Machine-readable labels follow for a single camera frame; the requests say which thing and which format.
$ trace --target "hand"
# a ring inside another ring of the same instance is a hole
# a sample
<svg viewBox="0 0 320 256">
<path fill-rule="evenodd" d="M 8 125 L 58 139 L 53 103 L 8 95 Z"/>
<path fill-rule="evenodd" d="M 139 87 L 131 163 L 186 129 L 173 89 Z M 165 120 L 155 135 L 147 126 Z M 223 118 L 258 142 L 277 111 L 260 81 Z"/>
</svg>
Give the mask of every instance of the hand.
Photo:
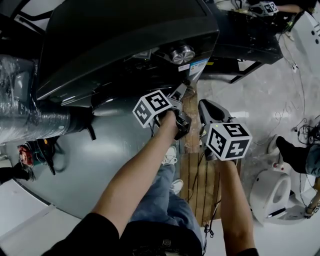
<svg viewBox="0 0 320 256">
<path fill-rule="evenodd" d="M 173 131 L 173 134 L 174 136 L 177 135 L 178 133 L 178 127 L 176 125 L 176 115 L 175 113 L 172 111 L 172 110 L 168 110 L 164 117 L 161 117 L 159 119 L 160 121 L 160 129 L 163 129 L 163 130 L 172 130 Z"/>
</svg>

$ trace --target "forearm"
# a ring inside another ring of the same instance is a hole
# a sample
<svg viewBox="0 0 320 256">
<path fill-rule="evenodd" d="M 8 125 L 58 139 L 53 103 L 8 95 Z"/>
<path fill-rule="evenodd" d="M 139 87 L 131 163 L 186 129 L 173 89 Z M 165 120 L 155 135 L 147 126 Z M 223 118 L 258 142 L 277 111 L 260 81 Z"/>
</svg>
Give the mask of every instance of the forearm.
<svg viewBox="0 0 320 256">
<path fill-rule="evenodd" d="M 238 170 L 232 161 L 219 161 L 221 221 L 228 256 L 254 248 L 253 217 Z"/>
<path fill-rule="evenodd" d="M 279 12 L 298 14 L 303 10 L 296 4 L 286 4 L 277 6 Z"/>
<path fill-rule="evenodd" d="M 93 212 L 105 216 L 121 236 L 139 202 L 146 194 L 178 129 L 162 125 L 143 149 L 113 177 Z"/>
</svg>

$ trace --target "blue jeans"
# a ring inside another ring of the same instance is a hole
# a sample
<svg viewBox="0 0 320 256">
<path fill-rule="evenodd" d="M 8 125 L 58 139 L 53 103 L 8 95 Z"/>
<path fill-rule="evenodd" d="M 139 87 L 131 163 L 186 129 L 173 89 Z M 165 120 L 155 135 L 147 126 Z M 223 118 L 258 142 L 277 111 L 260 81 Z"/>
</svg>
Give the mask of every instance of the blue jeans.
<svg viewBox="0 0 320 256">
<path fill-rule="evenodd" d="M 161 222 L 187 228 L 195 233 L 203 248 L 200 226 L 190 206 L 170 190 L 175 171 L 173 164 L 160 167 L 130 221 Z"/>
</svg>

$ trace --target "white sneaker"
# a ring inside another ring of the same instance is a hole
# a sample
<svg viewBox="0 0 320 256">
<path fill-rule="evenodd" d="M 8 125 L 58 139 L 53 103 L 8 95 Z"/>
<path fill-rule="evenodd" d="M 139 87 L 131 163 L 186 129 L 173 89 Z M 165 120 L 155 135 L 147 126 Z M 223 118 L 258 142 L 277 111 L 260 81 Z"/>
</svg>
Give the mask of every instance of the white sneaker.
<svg viewBox="0 0 320 256">
<path fill-rule="evenodd" d="M 272 140 L 270 141 L 270 143 L 269 143 L 269 145 L 268 145 L 268 147 L 266 149 L 266 152 L 268 154 L 277 155 L 277 154 L 280 153 L 280 150 L 279 150 L 279 148 L 278 148 L 278 146 L 276 144 L 276 141 L 277 141 L 278 137 L 279 137 L 279 135 L 276 134 L 276 135 L 273 136 Z"/>
<path fill-rule="evenodd" d="M 176 158 L 177 156 L 177 150 L 175 146 L 170 146 L 167 152 L 165 153 L 165 156 L 162 160 L 162 164 L 169 164 L 169 165 L 174 165 L 178 160 Z"/>
<path fill-rule="evenodd" d="M 182 179 L 176 179 L 174 182 L 172 182 L 170 190 L 177 195 L 179 194 L 183 186 L 184 181 Z"/>
</svg>

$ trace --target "small red object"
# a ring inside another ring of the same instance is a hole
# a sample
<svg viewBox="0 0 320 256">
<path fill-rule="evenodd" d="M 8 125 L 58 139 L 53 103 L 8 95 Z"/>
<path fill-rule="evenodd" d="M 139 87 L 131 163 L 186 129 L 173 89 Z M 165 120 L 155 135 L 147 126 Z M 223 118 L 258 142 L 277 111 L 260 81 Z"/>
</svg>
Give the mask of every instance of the small red object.
<svg viewBox="0 0 320 256">
<path fill-rule="evenodd" d="M 18 151 L 21 163 L 23 163 L 26 166 L 33 167 L 34 160 L 31 151 L 23 145 L 18 147 Z"/>
</svg>

